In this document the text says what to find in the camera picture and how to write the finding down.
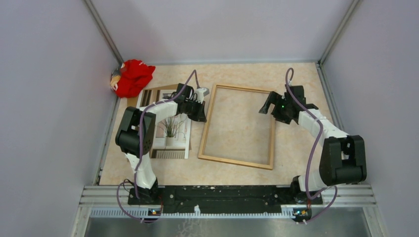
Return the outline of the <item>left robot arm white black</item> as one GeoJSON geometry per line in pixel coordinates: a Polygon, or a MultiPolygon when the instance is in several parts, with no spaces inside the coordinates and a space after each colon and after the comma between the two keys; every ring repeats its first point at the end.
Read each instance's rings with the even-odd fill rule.
{"type": "Polygon", "coordinates": [[[178,84],[176,92],[146,107],[127,107],[119,125],[115,142],[128,159],[134,174],[133,199],[153,204],[158,199],[158,179],[153,172],[149,151],[153,147],[157,125],[177,115],[192,121],[206,122],[204,98],[206,87],[194,89],[178,84]]]}

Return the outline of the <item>plant window photo print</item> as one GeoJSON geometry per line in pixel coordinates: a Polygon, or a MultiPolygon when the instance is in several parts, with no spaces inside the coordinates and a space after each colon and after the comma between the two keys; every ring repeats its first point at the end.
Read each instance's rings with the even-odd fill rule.
{"type": "Polygon", "coordinates": [[[150,158],[188,159],[190,151],[191,120],[185,114],[166,118],[156,125],[150,158]]]}

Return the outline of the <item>wooden picture frame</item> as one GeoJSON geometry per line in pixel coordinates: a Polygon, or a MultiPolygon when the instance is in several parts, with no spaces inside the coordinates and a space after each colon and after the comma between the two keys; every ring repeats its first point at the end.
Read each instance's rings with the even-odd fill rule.
{"type": "Polygon", "coordinates": [[[275,120],[258,113],[269,89],[213,86],[198,158],[273,170],[275,120]]]}

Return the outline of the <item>brown cardboard backing board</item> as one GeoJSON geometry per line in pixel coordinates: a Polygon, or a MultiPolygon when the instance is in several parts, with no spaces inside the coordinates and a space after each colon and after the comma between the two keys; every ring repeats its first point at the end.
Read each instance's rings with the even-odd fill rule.
{"type": "Polygon", "coordinates": [[[165,86],[159,86],[154,88],[143,89],[138,96],[128,98],[126,105],[128,107],[145,107],[154,102],[162,100],[164,95],[169,95],[175,92],[177,84],[170,84],[165,86]]]}

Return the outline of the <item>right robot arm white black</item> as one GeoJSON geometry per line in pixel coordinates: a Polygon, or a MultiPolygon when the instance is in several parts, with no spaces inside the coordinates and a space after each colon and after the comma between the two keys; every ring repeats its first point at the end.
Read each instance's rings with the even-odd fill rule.
{"type": "Polygon", "coordinates": [[[330,122],[314,104],[307,104],[303,86],[290,86],[281,95],[271,91],[259,110],[276,121],[294,121],[315,139],[309,154],[305,174],[293,178],[290,198],[304,203],[329,187],[356,184],[367,178],[365,141],[359,135],[349,135],[330,122]]]}

